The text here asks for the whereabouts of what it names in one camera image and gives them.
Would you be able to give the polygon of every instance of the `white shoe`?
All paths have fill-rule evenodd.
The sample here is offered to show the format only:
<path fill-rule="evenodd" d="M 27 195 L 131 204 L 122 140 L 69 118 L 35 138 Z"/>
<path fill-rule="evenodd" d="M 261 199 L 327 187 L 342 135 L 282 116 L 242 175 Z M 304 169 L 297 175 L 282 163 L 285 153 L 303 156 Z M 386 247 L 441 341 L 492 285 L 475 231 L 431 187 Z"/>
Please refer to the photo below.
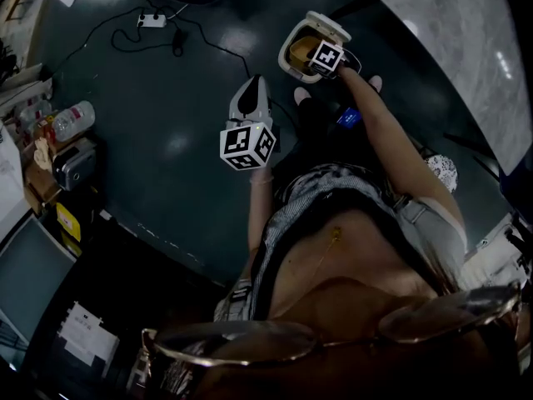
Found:
<path fill-rule="evenodd" d="M 301 101 L 310 97 L 311 94 L 303 87 L 297 87 L 294 89 L 294 100 L 296 101 L 296 105 L 300 105 Z"/>
<path fill-rule="evenodd" d="M 377 92 L 381 92 L 383 89 L 383 79 L 380 76 L 374 76 L 369 81 L 368 84 L 371 84 Z"/>

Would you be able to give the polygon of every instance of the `yellow object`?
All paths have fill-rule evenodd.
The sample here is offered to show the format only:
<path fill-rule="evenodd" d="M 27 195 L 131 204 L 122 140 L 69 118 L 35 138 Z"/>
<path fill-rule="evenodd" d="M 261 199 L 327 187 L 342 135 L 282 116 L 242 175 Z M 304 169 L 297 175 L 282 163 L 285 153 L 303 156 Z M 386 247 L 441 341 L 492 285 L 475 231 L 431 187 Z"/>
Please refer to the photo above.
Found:
<path fill-rule="evenodd" d="M 289 48 L 290 56 L 289 63 L 295 69 L 306 74 L 312 74 L 312 71 L 307 67 L 311 59 L 308 54 L 314 49 L 318 48 L 321 40 L 318 37 L 305 36 L 300 40 L 294 42 Z"/>
<path fill-rule="evenodd" d="M 61 239 L 63 241 L 63 246 L 67 248 L 72 254 L 76 257 L 82 256 L 82 249 L 72 240 L 63 230 L 59 230 L 61 233 Z"/>
<path fill-rule="evenodd" d="M 61 204 L 56 205 L 57 221 L 65 229 L 67 233 L 76 238 L 79 242 L 82 241 L 82 229 L 77 219 Z"/>

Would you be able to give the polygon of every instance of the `plastic bottle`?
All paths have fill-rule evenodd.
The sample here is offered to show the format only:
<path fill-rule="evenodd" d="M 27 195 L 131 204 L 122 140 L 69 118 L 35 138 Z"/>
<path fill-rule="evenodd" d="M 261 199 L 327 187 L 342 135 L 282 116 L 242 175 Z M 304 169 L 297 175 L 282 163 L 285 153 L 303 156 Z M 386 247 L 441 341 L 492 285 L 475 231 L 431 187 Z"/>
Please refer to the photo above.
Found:
<path fill-rule="evenodd" d="M 37 101 L 33 105 L 24 108 L 18 116 L 21 130 L 26 130 L 35 122 L 38 122 L 41 118 L 46 117 L 51 112 L 52 105 L 50 105 L 50 102 L 46 100 Z"/>
<path fill-rule="evenodd" d="M 81 101 L 66 110 L 61 111 L 53 119 L 52 127 L 56 140 L 63 143 L 80 132 L 89 129 L 96 119 L 94 108 L 88 101 Z"/>

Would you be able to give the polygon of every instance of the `blue label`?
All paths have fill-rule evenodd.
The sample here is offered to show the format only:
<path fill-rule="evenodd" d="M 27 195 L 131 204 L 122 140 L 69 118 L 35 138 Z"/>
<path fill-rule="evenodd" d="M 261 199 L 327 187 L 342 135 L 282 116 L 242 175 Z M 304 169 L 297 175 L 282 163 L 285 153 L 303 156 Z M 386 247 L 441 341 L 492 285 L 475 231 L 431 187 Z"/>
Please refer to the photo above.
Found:
<path fill-rule="evenodd" d="M 361 114 L 353 108 L 348 108 L 336 122 L 345 128 L 351 129 L 361 120 Z"/>

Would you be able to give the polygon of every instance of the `dark green floor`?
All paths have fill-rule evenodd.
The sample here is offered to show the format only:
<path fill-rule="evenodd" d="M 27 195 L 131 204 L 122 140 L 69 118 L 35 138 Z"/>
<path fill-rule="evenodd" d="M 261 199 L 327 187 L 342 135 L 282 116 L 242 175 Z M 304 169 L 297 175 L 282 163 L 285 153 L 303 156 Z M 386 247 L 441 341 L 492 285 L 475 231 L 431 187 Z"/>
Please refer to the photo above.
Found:
<path fill-rule="evenodd" d="M 280 46 L 306 11 L 328 14 L 350 1 L 221 0 L 189 7 L 183 15 L 202 23 L 212 42 L 245 56 L 252 74 L 264 75 L 272 96 L 294 113 L 291 96 L 300 83 L 278 67 Z M 77 0 L 67 8 L 50 0 L 36 59 L 55 70 L 95 25 L 139 5 L 146 2 Z M 219 159 L 218 133 L 246 74 L 239 59 L 207 47 L 194 26 L 181 22 L 187 40 L 179 59 L 169 48 L 114 50 L 113 30 L 134 35 L 136 22 L 133 14 L 99 29 L 56 75 L 53 101 L 64 108 L 87 99 L 96 108 L 96 133 L 107 143 L 107 210 L 171 258 L 224 283 L 247 260 L 249 174 L 234 172 Z M 345 17 L 341 24 L 353 36 L 349 48 L 361 57 L 362 74 L 383 76 L 384 100 L 406 130 L 456 161 L 456 198 L 475 245 L 507 207 L 471 153 L 442 139 L 444 132 L 479 139 L 471 115 L 441 70 L 382 5 Z M 143 46 L 168 43 L 173 28 L 142 33 Z M 321 81 L 310 91 L 331 99 L 334 88 L 335 83 Z M 281 126 L 281 153 L 274 157 L 279 160 L 296 139 L 277 108 L 273 117 Z"/>

